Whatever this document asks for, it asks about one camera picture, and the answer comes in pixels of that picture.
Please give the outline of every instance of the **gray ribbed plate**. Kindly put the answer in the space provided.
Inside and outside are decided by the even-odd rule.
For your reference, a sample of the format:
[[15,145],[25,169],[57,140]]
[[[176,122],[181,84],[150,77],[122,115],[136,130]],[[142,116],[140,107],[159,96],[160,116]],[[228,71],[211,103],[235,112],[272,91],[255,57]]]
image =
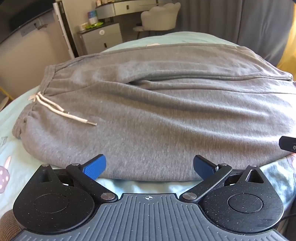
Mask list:
[[284,241],[277,231],[242,235],[212,224],[195,204],[183,203],[174,194],[124,194],[103,204],[84,226],[58,235],[22,231],[14,241]]

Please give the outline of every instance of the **gray curtain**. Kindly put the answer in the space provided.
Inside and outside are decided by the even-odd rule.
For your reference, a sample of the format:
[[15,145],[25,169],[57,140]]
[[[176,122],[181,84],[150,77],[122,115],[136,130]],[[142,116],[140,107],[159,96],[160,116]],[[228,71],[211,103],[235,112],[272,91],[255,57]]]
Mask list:
[[246,46],[277,65],[293,19],[292,0],[174,0],[177,31],[215,35]]

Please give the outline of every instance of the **crosshair symbol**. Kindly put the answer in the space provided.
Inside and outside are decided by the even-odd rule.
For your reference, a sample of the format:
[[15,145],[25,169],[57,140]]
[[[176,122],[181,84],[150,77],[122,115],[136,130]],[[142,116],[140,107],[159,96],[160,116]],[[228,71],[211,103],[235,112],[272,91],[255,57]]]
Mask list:
[[151,200],[152,198],[155,198],[155,197],[151,197],[151,196],[145,197],[146,200]]

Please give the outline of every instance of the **cartoon rabbit pattern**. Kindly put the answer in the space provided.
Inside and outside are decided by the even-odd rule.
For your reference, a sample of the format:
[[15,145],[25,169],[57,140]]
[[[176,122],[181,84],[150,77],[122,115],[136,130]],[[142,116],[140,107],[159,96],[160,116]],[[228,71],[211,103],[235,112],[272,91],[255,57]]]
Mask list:
[[11,157],[9,156],[4,164],[4,166],[0,166],[0,194],[1,193],[4,193],[5,191],[5,188],[8,184],[8,181],[9,181],[9,178],[10,178],[10,175],[9,175],[9,172],[8,172],[8,166],[9,166],[9,163],[10,163],[10,159]]

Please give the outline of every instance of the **bedsheet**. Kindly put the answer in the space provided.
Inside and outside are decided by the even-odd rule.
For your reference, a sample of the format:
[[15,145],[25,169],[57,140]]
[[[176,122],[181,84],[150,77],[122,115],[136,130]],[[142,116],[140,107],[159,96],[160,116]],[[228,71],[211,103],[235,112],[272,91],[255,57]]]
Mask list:
[[[108,51],[150,44],[198,43],[204,41],[208,43],[235,45],[209,34],[180,32],[123,43],[108,49]],[[37,168],[42,164],[41,161],[28,154],[22,147],[21,141],[14,138],[11,133],[17,117],[29,103],[29,96],[35,94],[37,89],[38,87],[29,90],[0,112],[0,166],[4,166],[7,157],[11,156],[10,165],[8,167],[10,180],[4,193],[0,194],[0,217],[6,211],[12,209],[16,197]],[[261,167],[261,169],[276,189],[284,203],[285,209],[288,210],[295,197],[294,173],[296,172],[296,156],[289,155],[265,165]],[[201,180],[189,182],[140,182],[97,179],[97,182],[115,192],[118,196],[121,196],[122,193],[176,193],[177,196],[179,196],[200,181]]]

